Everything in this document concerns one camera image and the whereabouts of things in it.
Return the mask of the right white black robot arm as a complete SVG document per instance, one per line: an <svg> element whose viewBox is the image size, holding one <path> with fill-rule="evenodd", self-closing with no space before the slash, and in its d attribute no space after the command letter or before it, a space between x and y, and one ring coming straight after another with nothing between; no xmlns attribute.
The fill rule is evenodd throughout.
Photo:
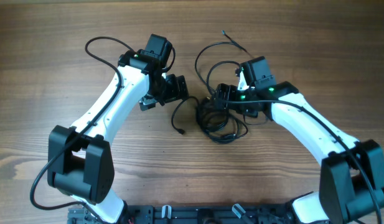
<svg viewBox="0 0 384 224"><path fill-rule="evenodd" d="M382 222L384 153L370 139L359 141L318 113L289 82L277 83L264 57L238 65L238 85L211 92L221 109L256 117L259 112L288 130L321 167L319 190L296 198L296 223L350 223L374 212Z"/></svg>

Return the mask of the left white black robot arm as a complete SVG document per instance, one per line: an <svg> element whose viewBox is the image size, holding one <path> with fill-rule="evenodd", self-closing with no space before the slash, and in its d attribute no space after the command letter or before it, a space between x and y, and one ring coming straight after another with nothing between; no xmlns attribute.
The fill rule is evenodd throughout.
<svg viewBox="0 0 384 224"><path fill-rule="evenodd" d="M133 223L128 206L111 188L115 170L111 144L135 105L146 111L188 95L185 78L168 74L172 44L151 35L144 49L129 49L114 66L115 75L93 106L69 128L49 135L48 184L75 199L69 223Z"/></svg>

